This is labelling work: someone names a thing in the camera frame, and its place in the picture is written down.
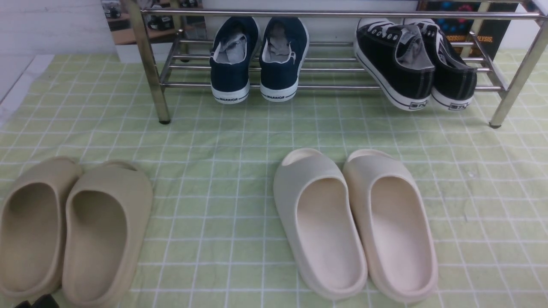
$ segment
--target sneaker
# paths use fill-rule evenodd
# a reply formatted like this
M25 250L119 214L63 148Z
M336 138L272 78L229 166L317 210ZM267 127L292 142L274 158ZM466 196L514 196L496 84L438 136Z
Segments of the sneaker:
M261 93L269 101L287 101L295 96L299 72L306 58L310 37L299 18L272 18L262 43Z
M407 111L426 106L435 68L417 26L395 25L386 18L361 19L354 52L394 106Z
M251 17L230 17L217 31L209 57L211 91L222 104L249 95L249 64L259 50L259 24Z
M464 63L433 20L404 19L403 22L421 29L426 51L436 67L433 100L449 110L468 107L476 88L477 69Z

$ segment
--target cream slide sandal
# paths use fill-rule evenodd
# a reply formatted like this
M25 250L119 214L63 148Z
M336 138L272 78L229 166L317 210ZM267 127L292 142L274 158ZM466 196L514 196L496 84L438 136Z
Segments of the cream slide sandal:
M308 287L332 300L362 290L367 264L337 165L314 149L294 150L274 176L274 201Z
M152 207L145 173L124 161L86 172L67 200L63 293L78 307L111 307L129 289Z
M436 288L438 263L411 173L375 150L350 154L342 172L373 282L402 303L426 299Z
M36 300L61 285L65 202L82 169L53 157L24 172L0 212L0 292Z

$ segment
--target poster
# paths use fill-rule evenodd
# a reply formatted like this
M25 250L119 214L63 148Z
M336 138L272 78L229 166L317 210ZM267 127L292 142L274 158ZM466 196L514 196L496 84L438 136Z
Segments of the poster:
M479 3L474 2L419 2L418 10L422 11L449 11L449 12L477 12ZM517 3L491 3L489 12L515 12ZM434 19L450 42L466 40L473 20L469 19ZM510 20L484 20L478 32L478 40L491 59L495 58L500 43L510 25ZM472 56L481 56L477 48L472 49Z

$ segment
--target white rubber sole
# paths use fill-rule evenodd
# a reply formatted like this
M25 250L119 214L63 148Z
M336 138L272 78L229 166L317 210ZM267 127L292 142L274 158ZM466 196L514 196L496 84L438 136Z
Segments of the white rubber sole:
M366 55L363 54L363 52L360 50L358 45L358 39L354 39L354 53L356 54L356 58L358 59L358 62L363 66L363 68L371 75L373 78L377 81L380 88L383 90L384 94L388 98L388 100L396 107L398 107L401 110L406 111L417 111L421 110L424 107L426 107L426 104L428 103L428 99L430 96L423 98L423 99L411 99L408 97L405 97L398 93L396 90L394 90L393 87L390 86L388 81L384 78L383 74L381 74L375 66L367 59Z
M436 88L432 88L432 101L435 101L440 106L443 106L444 109L451 111L460 111L465 110L468 105L472 102L473 97L467 100L454 100L450 99L447 96L442 95Z
M211 86L211 92L213 93L213 97L215 98L215 100L220 102L221 104L237 104L239 102L245 101L247 96L249 95L249 80L247 80L247 84L244 88L234 92L217 91L213 88L213 86Z
M257 22L257 19L254 17L253 21L255 21L255 24L257 25L257 42L255 43L255 48L253 49L253 53L251 54L251 61L255 58L255 55L257 55L257 52L259 51L259 48L261 47L261 28L259 27L259 23ZM213 93L213 97L216 101L220 102L221 104L225 105L233 105L237 104L239 102L243 102L247 99L249 96L249 79L247 80L247 84L245 87L243 87L240 90L236 90L233 92L223 92L218 91L213 88L213 85L211 85L211 92Z
M300 72L301 72L302 64L305 62L306 54L308 53L308 48L310 46L310 35L308 33L308 29L306 28L306 26L302 22L302 20L301 20L301 23L302 23L302 27L305 29L305 32L306 32L306 42L307 43L306 43L305 51L302 54L301 63L299 64L299 70L297 71L297 80L295 81L295 83L291 87L286 88L286 89L281 89L281 90L269 89L261 83L260 88L261 88L262 97L264 97L268 101L272 101L272 102L288 101L288 100L292 99L295 96L295 94L297 93L297 88L299 87L299 75L300 75Z

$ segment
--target shoe pair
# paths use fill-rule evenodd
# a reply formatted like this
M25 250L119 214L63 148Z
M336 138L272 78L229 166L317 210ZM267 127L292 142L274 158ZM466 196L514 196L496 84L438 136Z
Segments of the shoe pair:
M389 298L414 303L436 289L438 263L413 176L386 153L362 149L341 170L314 149L294 150L273 182L299 273L319 295L359 293L368 270Z
M261 93L269 101L295 96L310 39L298 18L272 18L260 47L259 25L251 17L230 17L218 30L209 58L211 89L222 104L236 104L249 95L249 65L261 49Z
M129 289L152 208L143 171L68 157L33 166L0 212L0 293L34 300L59 288L78 307L111 307Z
M431 19L361 19L356 58L396 107L414 111L432 98L448 110L472 101L476 68L467 66Z

